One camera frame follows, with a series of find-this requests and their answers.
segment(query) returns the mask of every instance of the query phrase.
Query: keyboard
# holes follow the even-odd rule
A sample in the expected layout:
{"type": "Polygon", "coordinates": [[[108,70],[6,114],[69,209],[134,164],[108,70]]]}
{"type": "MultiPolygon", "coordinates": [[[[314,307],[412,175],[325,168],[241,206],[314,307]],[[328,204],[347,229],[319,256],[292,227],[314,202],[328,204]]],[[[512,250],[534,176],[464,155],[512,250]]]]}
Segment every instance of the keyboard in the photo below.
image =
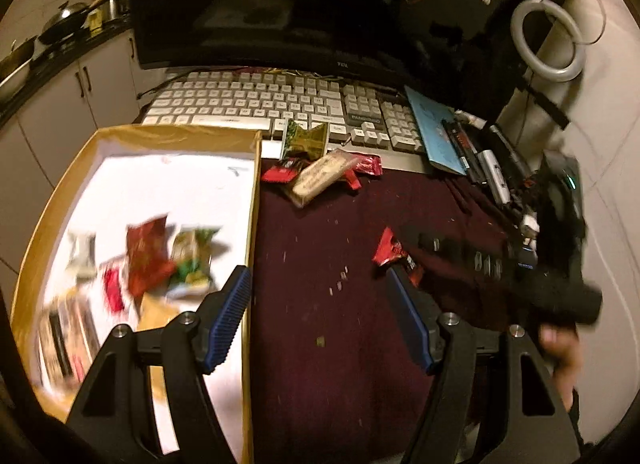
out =
{"type": "MultiPolygon", "coordinates": [[[[398,164],[402,158],[394,153],[424,154],[414,114],[402,94],[300,72],[191,72],[159,92],[142,124],[256,129],[264,140],[280,141],[287,119],[305,129],[328,123],[330,148],[349,145],[382,154],[383,163],[387,157],[398,164]]],[[[409,171],[424,171],[415,169],[422,162],[409,164],[414,166],[409,171]]]]}

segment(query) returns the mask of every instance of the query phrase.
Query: table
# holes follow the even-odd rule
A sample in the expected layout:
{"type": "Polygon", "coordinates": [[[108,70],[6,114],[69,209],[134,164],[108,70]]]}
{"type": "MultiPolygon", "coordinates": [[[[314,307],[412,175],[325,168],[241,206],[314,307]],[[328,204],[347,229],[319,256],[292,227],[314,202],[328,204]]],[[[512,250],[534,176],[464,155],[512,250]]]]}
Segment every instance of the table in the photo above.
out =
{"type": "MultiPolygon", "coordinates": [[[[385,170],[361,182],[358,194],[336,183],[304,209],[274,185],[260,189],[250,341],[257,464],[364,463],[408,445],[432,378],[409,359],[371,262],[385,226],[413,222],[488,250],[506,238],[497,210],[462,177],[385,170]]],[[[498,288],[442,260],[424,263],[422,286],[443,309],[503,326],[498,288]]]]}

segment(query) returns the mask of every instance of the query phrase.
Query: brand label on keyboard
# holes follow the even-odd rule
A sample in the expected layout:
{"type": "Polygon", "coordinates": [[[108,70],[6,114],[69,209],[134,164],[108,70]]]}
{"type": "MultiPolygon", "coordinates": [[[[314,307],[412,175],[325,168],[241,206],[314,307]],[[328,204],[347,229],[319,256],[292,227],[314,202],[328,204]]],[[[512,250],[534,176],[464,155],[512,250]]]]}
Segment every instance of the brand label on keyboard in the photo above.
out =
{"type": "Polygon", "coordinates": [[[385,123],[382,117],[377,117],[375,115],[356,115],[354,113],[347,114],[347,124],[349,126],[359,128],[362,126],[362,123],[372,123],[376,129],[380,131],[385,130],[385,123]]]}

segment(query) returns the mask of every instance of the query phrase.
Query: metal pot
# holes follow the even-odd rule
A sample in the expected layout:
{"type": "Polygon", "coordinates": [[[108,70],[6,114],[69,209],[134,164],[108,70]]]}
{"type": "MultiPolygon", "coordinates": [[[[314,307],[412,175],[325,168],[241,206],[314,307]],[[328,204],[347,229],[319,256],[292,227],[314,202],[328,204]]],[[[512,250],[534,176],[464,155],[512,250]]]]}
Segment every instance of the metal pot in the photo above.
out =
{"type": "Polygon", "coordinates": [[[52,45],[70,34],[80,30],[86,20],[86,16],[95,9],[103,0],[94,0],[91,5],[86,3],[63,3],[59,11],[42,29],[42,34],[38,39],[45,45],[52,45]]]}
{"type": "Polygon", "coordinates": [[[29,76],[31,57],[33,56],[33,38],[27,39],[22,45],[0,61],[0,102],[12,97],[25,84],[29,76]]]}
{"type": "Polygon", "coordinates": [[[96,10],[100,11],[102,24],[104,25],[111,21],[122,19],[127,13],[127,4],[125,0],[103,0],[96,10]]]}

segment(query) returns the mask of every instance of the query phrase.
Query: blue booklet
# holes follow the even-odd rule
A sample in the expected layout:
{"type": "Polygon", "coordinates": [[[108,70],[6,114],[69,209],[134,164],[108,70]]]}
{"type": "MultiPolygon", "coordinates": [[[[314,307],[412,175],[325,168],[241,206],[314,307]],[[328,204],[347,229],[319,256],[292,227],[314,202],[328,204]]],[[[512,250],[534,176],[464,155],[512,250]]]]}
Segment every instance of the blue booklet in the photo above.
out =
{"type": "Polygon", "coordinates": [[[419,94],[405,86],[406,95],[414,111],[415,122],[420,130],[429,162],[434,167],[465,175],[466,170],[442,127],[442,120],[453,122],[453,112],[449,107],[419,94]]]}

